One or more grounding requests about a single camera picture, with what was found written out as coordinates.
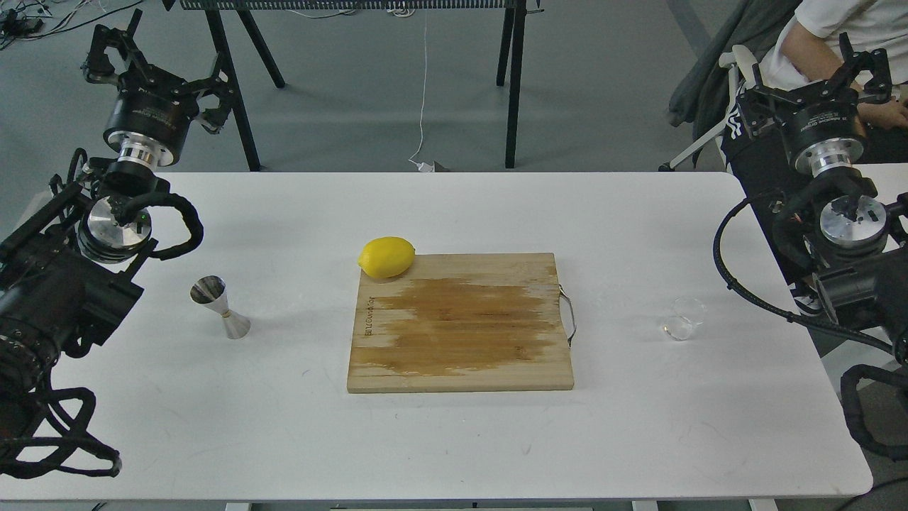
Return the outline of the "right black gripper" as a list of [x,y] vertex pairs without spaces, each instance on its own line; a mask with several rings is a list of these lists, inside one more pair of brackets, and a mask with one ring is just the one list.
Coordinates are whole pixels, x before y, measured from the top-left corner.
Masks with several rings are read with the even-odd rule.
[[857,51],[846,32],[838,36],[843,64],[837,88],[814,83],[794,91],[772,87],[759,64],[745,74],[748,87],[737,96],[743,132],[752,140],[781,133],[786,158],[819,158],[831,148],[849,158],[865,152],[865,129],[857,104],[884,104],[892,96],[888,54],[884,48]]

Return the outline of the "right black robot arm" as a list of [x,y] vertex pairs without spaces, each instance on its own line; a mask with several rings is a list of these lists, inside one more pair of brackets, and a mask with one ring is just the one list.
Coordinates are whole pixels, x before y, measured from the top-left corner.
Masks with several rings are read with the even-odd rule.
[[789,322],[891,353],[906,363],[906,194],[895,203],[877,199],[873,181],[854,166],[865,149],[865,129],[857,119],[862,103],[882,104],[892,96],[883,49],[856,52],[848,35],[839,36],[843,64],[826,81],[792,91],[775,89],[761,77],[752,52],[734,45],[720,59],[737,67],[745,88],[737,97],[749,136],[775,128],[788,164],[810,177],[792,195],[780,198],[773,236],[779,252],[813,276],[827,320],[798,316],[763,301],[739,284],[724,265],[722,235],[749,200],[722,220],[713,241],[713,259],[726,286],[749,303]]

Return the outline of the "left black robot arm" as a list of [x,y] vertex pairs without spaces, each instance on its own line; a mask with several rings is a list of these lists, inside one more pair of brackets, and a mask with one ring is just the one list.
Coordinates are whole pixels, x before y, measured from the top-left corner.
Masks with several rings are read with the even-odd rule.
[[116,156],[76,149],[50,201],[2,242],[2,473],[12,478],[118,475],[120,453],[88,430],[94,393],[53,388],[52,369],[110,339],[143,293],[133,278],[145,261],[179,258],[204,236],[195,207],[155,173],[179,160],[192,123],[213,135],[225,124],[237,101],[228,55],[188,81],[149,64],[134,31],[95,26],[82,65],[88,83],[118,91],[103,134]]

